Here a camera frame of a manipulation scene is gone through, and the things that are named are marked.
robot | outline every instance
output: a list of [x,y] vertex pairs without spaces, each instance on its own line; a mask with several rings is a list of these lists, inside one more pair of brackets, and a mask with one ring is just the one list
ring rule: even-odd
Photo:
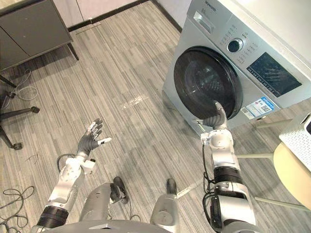
[[[213,127],[203,133],[204,178],[207,188],[203,198],[203,208],[209,224],[215,232],[222,233],[260,233],[256,226],[255,215],[247,187],[240,176],[240,166],[233,149],[233,139],[227,129],[227,119],[222,106],[215,102],[215,114],[198,124]],[[66,160],[61,169],[59,181],[52,191],[48,203],[37,225],[31,233],[179,233],[177,189],[173,179],[167,180],[167,193],[157,200],[150,224],[129,220],[107,220],[110,203],[129,201],[125,185],[120,177],[113,183],[104,183],[95,188],[88,196],[81,211],[79,222],[65,225],[69,212],[76,200],[78,188],[87,173],[93,170],[95,160],[88,159],[90,152],[108,143],[111,138],[97,140],[101,133],[102,121],[96,119],[82,136],[76,155]],[[212,151],[214,179],[207,175],[204,146]],[[210,199],[210,216],[207,201]]]

chair caster wheel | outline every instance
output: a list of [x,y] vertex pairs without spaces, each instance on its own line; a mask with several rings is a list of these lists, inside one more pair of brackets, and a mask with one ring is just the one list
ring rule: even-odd
[[15,143],[15,144],[13,145],[13,149],[14,149],[14,150],[21,150],[22,148],[23,148],[23,146],[22,146],[22,144],[21,144],[20,142]]
[[32,111],[33,113],[38,113],[38,112],[40,112],[40,109],[37,108],[37,107],[31,107],[31,111]]

washing machine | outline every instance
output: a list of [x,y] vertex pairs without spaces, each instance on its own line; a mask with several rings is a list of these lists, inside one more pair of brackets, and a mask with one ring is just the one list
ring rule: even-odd
[[198,134],[214,100],[232,129],[311,97],[311,4],[299,1],[191,2],[163,90]]

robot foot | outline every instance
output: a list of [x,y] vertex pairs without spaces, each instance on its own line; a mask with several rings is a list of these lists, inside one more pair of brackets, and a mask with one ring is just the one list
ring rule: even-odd
[[167,194],[177,195],[177,186],[174,179],[168,179],[166,181],[166,192]]
[[117,176],[113,179],[113,183],[111,184],[111,195],[110,198],[114,202],[122,201],[123,204],[128,203],[129,197],[127,191],[125,189],[125,185],[123,180]]

robot leg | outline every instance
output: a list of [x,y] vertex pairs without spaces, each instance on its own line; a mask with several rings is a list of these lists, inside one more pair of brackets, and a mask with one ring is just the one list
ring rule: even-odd
[[79,221],[106,220],[109,204],[118,201],[128,202],[128,196],[120,177],[115,177],[113,183],[103,183],[95,188],[86,199]]
[[179,214],[177,206],[176,191],[172,192],[170,182],[174,183],[173,179],[168,179],[167,190],[168,194],[160,196],[155,204],[151,215],[150,223],[166,229],[172,233],[180,232]]

